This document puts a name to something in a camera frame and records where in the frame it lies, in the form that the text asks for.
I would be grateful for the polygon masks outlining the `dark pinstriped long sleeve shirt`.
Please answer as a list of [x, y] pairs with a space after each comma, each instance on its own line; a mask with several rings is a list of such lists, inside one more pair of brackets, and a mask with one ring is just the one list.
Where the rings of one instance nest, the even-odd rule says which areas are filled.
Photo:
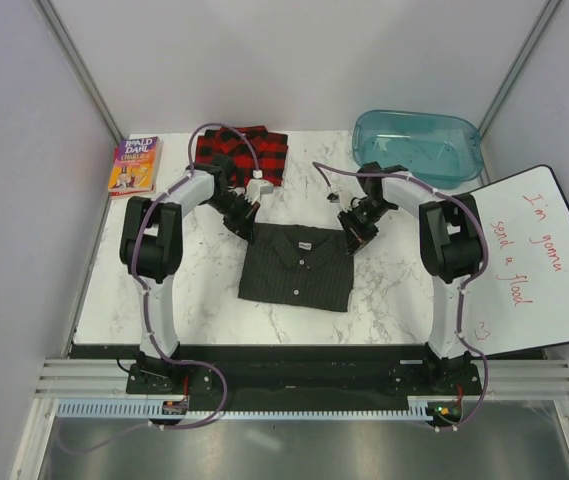
[[259, 223], [246, 250], [242, 300], [348, 311], [354, 259], [341, 230]]

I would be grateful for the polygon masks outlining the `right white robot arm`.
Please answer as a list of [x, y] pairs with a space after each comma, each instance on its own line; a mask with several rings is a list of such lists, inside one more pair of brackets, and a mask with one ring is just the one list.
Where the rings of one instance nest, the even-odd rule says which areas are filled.
[[348, 254], [372, 242], [377, 223], [390, 210], [402, 209], [418, 221], [420, 259], [433, 280], [433, 320], [421, 377], [429, 391], [445, 393], [472, 373], [470, 357], [481, 354], [463, 333], [468, 284], [482, 275], [488, 259], [475, 199], [444, 194], [402, 166], [382, 168], [373, 162], [350, 175], [358, 180], [361, 197], [329, 195], [340, 204]]

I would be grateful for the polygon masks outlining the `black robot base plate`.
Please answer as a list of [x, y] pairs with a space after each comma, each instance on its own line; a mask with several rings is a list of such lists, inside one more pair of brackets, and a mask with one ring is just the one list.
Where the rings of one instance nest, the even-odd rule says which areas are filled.
[[477, 367], [455, 386], [432, 390], [421, 374], [425, 346], [183, 345], [187, 378], [167, 395], [213, 410], [400, 409], [411, 396], [477, 395]]

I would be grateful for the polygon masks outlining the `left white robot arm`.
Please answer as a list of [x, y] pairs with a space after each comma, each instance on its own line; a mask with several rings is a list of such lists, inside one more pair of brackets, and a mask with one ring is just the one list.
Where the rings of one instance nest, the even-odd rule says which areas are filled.
[[151, 200], [139, 196], [126, 205], [119, 247], [120, 261], [136, 283], [142, 337], [129, 367], [126, 392], [167, 395], [187, 378], [185, 361], [175, 360], [180, 340], [174, 323], [173, 283], [183, 260], [183, 220], [195, 208], [208, 205], [223, 225], [251, 242], [260, 197], [273, 184], [255, 170], [239, 191], [231, 185], [233, 161], [216, 156], [210, 164], [194, 163], [167, 190]]

